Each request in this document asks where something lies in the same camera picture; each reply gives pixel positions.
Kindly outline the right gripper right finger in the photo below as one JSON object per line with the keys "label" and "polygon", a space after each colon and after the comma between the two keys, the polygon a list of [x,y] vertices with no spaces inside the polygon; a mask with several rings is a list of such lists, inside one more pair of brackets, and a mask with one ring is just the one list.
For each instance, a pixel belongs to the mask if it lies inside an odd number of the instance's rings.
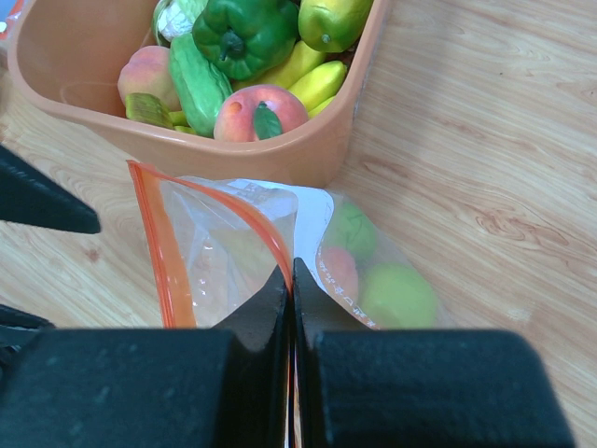
{"label": "right gripper right finger", "polygon": [[294,262],[306,447],[572,447],[544,364],[496,329],[369,329]]}

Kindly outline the clear zip bag orange seal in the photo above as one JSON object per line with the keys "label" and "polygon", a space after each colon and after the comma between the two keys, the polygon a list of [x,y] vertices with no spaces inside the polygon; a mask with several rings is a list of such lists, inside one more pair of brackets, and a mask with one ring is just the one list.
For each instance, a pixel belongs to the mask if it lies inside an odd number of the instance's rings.
{"label": "clear zip bag orange seal", "polygon": [[[266,181],[171,177],[139,162],[131,162],[129,170],[167,328],[213,328],[253,297],[272,272],[281,272],[287,290],[286,432],[281,447],[303,445],[293,329],[294,262],[303,260],[327,294],[317,271],[318,253],[330,247],[324,238],[335,209],[351,201],[322,189]],[[367,328],[388,330],[378,327],[360,306],[366,272],[384,263],[414,267],[376,230],[374,254],[364,261],[354,259],[357,303],[346,306],[331,298]]]}

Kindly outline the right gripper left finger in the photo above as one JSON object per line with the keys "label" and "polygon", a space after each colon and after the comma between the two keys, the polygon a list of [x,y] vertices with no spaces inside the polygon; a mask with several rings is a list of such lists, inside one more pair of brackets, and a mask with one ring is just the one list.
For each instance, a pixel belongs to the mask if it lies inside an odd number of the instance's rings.
{"label": "right gripper left finger", "polygon": [[5,447],[281,447],[280,271],[210,329],[46,329],[1,372]]}

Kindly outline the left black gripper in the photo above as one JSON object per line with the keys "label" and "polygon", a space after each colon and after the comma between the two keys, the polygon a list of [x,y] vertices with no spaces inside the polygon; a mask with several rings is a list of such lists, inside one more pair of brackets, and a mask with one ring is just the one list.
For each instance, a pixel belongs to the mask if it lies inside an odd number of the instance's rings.
{"label": "left black gripper", "polygon": [[[59,186],[6,147],[1,148],[1,219],[75,233],[96,234],[100,219],[90,206]],[[1,372],[40,331],[53,329],[47,319],[0,305]]]}

